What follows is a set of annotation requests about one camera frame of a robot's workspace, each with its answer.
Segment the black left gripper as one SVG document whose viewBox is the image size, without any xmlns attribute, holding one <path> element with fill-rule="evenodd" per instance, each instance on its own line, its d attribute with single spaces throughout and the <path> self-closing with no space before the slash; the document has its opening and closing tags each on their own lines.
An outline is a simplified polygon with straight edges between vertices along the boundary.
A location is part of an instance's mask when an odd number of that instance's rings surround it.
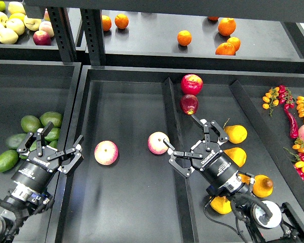
<svg viewBox="0 0 304 243">
<path fill-rule="evenodd" d="M 72 174 L 83 161 L 81 143 L 83 135 L 79 135 L 73 146 L 69 149 L 58 151 L 51 146 L 45 146 L 45 137 L 53 129 L 50 121 L 36 132 L 28 132 L 17 148 L 17 152 L 28 159 L 24 161 L 12 176 L 18 185 L 24 185 L 30 190 L 43 193 L 57 171 L 65 175 Z M 36 151 L 30 152 L 30 147 L 36 142 Z"/>
</svg>

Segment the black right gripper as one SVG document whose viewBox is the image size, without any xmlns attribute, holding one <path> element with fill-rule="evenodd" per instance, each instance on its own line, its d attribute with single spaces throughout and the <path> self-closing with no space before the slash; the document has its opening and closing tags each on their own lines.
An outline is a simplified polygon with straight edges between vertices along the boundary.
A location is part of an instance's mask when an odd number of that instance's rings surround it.
<svg viewBox="0 0 304 243">
<path fill-rule="evenodd" d="M 215 120 L 198 119 L 194 114 L 191 118 L 203 128 L 204 141 L 198 141 L 191 152 L 187 152 L 176 150 L 167 139 L 163 139 L 168 147 L 169 164 L 184 178 L 189 178 L 197 170 L 214 188 L 237 190 L 240 187 L 239 168 L 220 148 L 229 140 L 229 135 Z M 211 142 L 210 130 L 218 136 L 217 143 Z"/>
</svg>

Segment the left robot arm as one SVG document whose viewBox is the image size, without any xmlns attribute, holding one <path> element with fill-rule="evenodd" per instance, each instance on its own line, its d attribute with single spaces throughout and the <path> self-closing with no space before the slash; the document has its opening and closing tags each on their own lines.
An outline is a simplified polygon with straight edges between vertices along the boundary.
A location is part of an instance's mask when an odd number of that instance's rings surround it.
<svg viewBox="0 0 304 243">
<path fill-rule="evenodd" d="M 12 242 L 24 222 L 33 215 L 41 214 L 53 207 L 54 199 L 47 191 L 48 185 L 57 172 L 70 175 L 83 161 L 79 135 L 71 148 L 58 151 L 45 144 L 45 137 L 53 129 L 48 122 L 36 132 L 28 132 L 17 148 L 26 161 L 15 172 L 12 180 L 15 189 L 0 199 L 0 242 Z"/>
</svg>

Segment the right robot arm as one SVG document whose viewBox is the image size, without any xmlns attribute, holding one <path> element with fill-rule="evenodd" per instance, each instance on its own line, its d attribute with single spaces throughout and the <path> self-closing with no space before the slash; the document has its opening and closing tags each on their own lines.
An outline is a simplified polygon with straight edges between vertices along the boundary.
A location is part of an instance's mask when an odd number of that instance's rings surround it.
<svg viewBox="0 0 304 243">
<path fill-rule="evenodd" d="M 204 137 L 190 151 L 176 150 L 167 139 L 163 142 L 168 148 L 169 163 L 178 173 L 189 178 L 197 171 L 210 184 L 206 190 L 210 196 L 206 206 L 217 196 L 225 196 L 235 215 L 235 223 L 244 222 L 252 242 L 266 241 L 261 228 L 277 227 L 283 235 L 275 242 L 304 242 L 304 225 L 289 203 L 278 205 L 254 195 L 252 190 L 257 181 L 253 174 L 244 174 L 250 179 L 249 183 L 242 181 L 238 166 L 221 149 L 229 139 L 223 128 L 214 120 L 191 117 L 203 129 Z"/>
</svg>

